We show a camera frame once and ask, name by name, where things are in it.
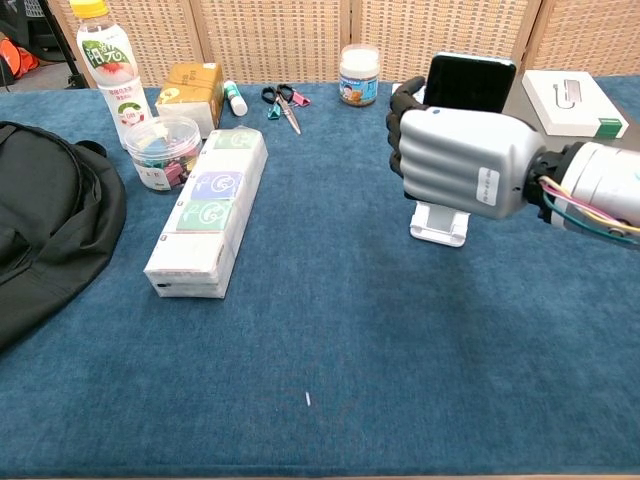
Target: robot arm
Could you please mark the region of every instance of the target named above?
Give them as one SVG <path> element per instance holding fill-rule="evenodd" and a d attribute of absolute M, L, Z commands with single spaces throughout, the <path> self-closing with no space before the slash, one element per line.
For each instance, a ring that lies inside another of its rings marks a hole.
<path fill-rule="evenodd" d="M 392 96 L 391 168 L 410 199 L 505 218 L 527 203 L 547 223 L 640 249 L 640 153 L 596 143 L 548 151 L 507 115 L 426 107 L 416 77 Z"/>

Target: orange object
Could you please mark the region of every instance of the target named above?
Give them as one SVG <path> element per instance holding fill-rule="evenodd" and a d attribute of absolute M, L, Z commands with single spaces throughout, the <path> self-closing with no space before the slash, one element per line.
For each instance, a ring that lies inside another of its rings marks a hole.
<path fill-rule="evenodd" d="M 3 38 L 0 41 L 0 55 L 9 65 L 14 78 L 20 78 L 40 64 L 35 56 L 24 48 L 16 47 L 8 38 Z"/>

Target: smartphone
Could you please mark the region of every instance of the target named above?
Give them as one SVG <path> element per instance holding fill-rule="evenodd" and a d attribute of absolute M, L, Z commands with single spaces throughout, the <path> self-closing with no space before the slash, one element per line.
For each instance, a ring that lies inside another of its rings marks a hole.
<path fill-rule="evenodd" d="M 516 76 L 509 59 L 437 53 L 423 103 L 432 107 L 501 113 Z"/>

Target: cardboard box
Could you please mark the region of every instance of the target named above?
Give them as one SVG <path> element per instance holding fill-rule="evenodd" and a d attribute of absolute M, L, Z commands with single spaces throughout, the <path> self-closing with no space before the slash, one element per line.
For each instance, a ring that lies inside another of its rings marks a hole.
<path fill-rule="evenodd" d="M 216 63 L 179 63 L 156 100 L 158 115 L 181 115 L 193 119 L 202 138 L 218 128 L 224 106 L 222 67 Z"/>
<path fill-rule="evenodd" d="M 144 269 L 158 295 L 224 298 L 267 155 L 257 130 L 211 132 Z"/>
<path fill-rule="evenodd" d="M 522 85 L 547 135 L 621 138 L 629 127 L 587 72 L 527 70 Z"/>

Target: wicker divider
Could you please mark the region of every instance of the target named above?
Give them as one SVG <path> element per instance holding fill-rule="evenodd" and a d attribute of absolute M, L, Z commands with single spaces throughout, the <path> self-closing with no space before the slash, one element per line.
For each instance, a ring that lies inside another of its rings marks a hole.
<path fill-rule="evenodd" d="M 354 0 L 354 42 L 381 51 L 382 79 L 426 75 L 439 51 L 519 63 L 540 0 Z"/>
<path fill-rule="evenodd" d="M 107 0 L 113 18 L 129 35 L 144 86 L 161 86 L 169 69 L 178 62 L 202 62 L 189 0 Z M 71 12 L 69 0 L 49 0 L 76 58 L 75 35 L 80 21 Z M 92 85 L 84 63 L 78 62 Z"/>
<path fill-rule="evenodd" d="M 338 78 L 349 0 L 192 0 L 207 61 L 241 83 Z"/>
<path fill-rule="evenodd" d="M 545 0 L 527 68 L 640 73 L 640 0 Z"/>

